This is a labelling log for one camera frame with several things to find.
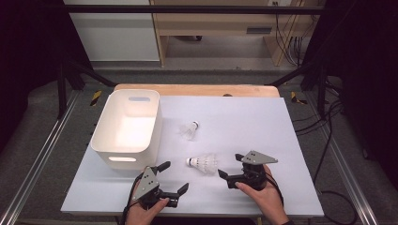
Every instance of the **white cabinet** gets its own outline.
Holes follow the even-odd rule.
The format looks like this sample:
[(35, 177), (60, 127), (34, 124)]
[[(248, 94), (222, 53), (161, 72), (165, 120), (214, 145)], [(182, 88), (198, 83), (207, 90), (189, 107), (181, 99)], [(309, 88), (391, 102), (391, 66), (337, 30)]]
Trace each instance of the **white cabinet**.
[[(66, 5), (149, 5), (147, 0), (64, 0)], [(149, 13), (70, 13), (90, 61), (159, 61)]]

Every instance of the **stacked shuttlecocks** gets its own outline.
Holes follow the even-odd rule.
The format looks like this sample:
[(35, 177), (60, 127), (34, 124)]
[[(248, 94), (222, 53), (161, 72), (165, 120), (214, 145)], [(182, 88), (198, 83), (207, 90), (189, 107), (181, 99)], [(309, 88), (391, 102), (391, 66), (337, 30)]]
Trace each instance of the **stacked shuttlecocks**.
[(215, 154), (189, 157), (186, 162), (188, 166), (194, 167), (205, 174), (214, 174), (217, 171), (217, 159)]
[(179, 133), (184, 137), (186, 140), (191, 141), (193, 136), (195, 135), (196, 129), (199, 128), (199, 123), (197, 121), (193, 121), (188, 125), (183, 125), (179, 128)]

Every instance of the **white table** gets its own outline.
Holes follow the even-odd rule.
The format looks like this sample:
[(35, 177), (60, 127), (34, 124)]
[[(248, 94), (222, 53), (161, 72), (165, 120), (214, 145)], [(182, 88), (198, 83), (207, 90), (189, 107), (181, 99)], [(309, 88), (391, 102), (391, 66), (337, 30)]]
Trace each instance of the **white table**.
[[(158, 165), (171, 167), (158, 173), (160, 188), (176, 192), (190, 183), (177, 208), (160, 216), (257, 217), (256, 204), (237, 189), (229, 189), (217, 174), (204, 175), (185, 165), (185, 159), (216, 153), (219, 169), (242, 174), (235, 154), (250, 150), (277, 158), (269, 164), (284, 197), (290, 217), (324, 215), (308, 172), (290, 116), (281, 97), (161, 97), (163, 129)], [(192, 142), (178, 134), (178, 127), (199, 121)], [(120, 215), (125, 207), (135, 171), (112, 170), (87, 147), (82, 163), (61, 208), (73, 215)]]

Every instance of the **black metal frame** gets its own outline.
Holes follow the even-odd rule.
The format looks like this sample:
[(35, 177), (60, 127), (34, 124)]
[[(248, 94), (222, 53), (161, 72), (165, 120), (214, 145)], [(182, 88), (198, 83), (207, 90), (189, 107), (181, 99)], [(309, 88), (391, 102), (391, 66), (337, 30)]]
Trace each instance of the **black metal frame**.
[[(353, 1), (351, 8), (355, 5), (356, 1)], [(203, 13), (203, 14), (278, 14), (278, 15), (326, 15), (333, 13), (342, 13), (344, 12), (345, 16), (351, 9), (346, 8), (325, 8), (325, 7), (242, 7), (242, 6), (114, 6), (114, 5), (44, 5), (42, 4), (39, 8), (40, 10), (61, 10), (66, 11), (68, 13)], [(318, 110), (324, 118), (324, 95), (325, 95), (325, 80), (326, 73), (324, 72), (323, 65), (325, 63), (326, 56), (328, 56), (328, 46), (335, 38), (339, 26), (343, 23), (345, 16), (336, 24), (333, 28), (333, 31), (330, 33), (328, 38), (324, 41), (322, 46), (319, 48), (315, 56), (312, 60), (305, 63), (303, 66), (297, 68), (296, 70), (290, 72), (289, 74), (283, 76), (279, 80), (265, 84), (265, 85), (273, 85), (280, 86), (283, 83), (297, 77), (298, 75), (312, 72), (312, 76), (308, 76), (310, 78), (303, 80), (301, 87), (304, 90), (309, 90), (314, 87), (315, 83), (318, 82), (320, 84), (320, 88), (318, 90)], [(73, 67), (75, 69), (80, 70), (82, 73), (85, 73), (92, 78), (104, 83), (108, 86), (115, 86), (116, 83), (108, 81), (107, 79), (101, 77), (94, 70), (86, 68), (72, 59), (64, 59), (63, 63), (68, 65), (69, 67)], [(59, 75), (58, 75), (58, 83), (59, 83), (59, 103), (60, 103), (60, 112), (59, 116), (62, 116), (66, 109), (66, 93), (65, 93), (65, 82), (61, 81), (64, 79), (64, 75), (62, 73), (62, 66), (60, 66)], [(83, 89), (81, 85), (82, 81), (76, 81), (76, 89)]]

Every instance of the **silver metal rail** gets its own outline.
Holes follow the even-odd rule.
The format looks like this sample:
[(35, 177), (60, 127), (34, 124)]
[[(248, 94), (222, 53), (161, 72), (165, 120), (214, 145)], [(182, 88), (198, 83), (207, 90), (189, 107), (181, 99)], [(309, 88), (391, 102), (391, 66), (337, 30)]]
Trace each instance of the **silver metal rail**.
[(26, 203), (27, 198), (32, 192), (33, 187), (35, 186), (38, 178), (40, 176), (41, 171), (43, 170), (47, 159), (52, 153), (58, 138), (65, 127), (65, 124), (68, 122), (70, 114), (76, 104), (76, 100), (80, 95), (81, 91), (73, 90), (69, 97), (68, 107), (65, 111), (64, 115), (61, 119), (57, 120), (53, 130), (48, 136), (45, 144), (41, 148), (38, 153), (38, 157), (30, 168), (29, 173), (23, 180), (17, 194), (14, 196), (11, 204), (8, 206), (6, 212), (1, 216), (0, 224), (1, 225), (13, 225), (18, 218), (18, 215), (21, 213), (24, 204)]
[[(314, 93), (306, 92), (305, 95), (307, 96), (308, 102), (310, 103), (314, 112), (317, 112), (317, 109), (315, 107), (316, 97), (314, 96)], [(328, 124), (325, 124), (322, 127), (322, 133), (325, 139), (328, 138), (329, 132), (330, 132), (330, 127)], [(350, 167), (345, 161), (345, 158), (342, 152), (340, 151), (339, 145), (333, 138), (333, 135), (331, 136), (329, 150), (331, 151), (334, 163), (336, 163), (337, 169), (340, 175), (342, 176), (345, 188), (347, 189), (348, 194), (351, 197), (351, 201), (353, 202), (353, 204), (357, 209), (358, 215), (360, 216), (362, 223), (365, 225), (377, 225), (378, 222), (375, 218), (375, 214), (371, 206), (369, 205), (368, 201), (366, 200), (362, 192), (362, 189), (360, 188), (360, 185), (357, 179), (355, 178), (355, 175), (352, 173)]]

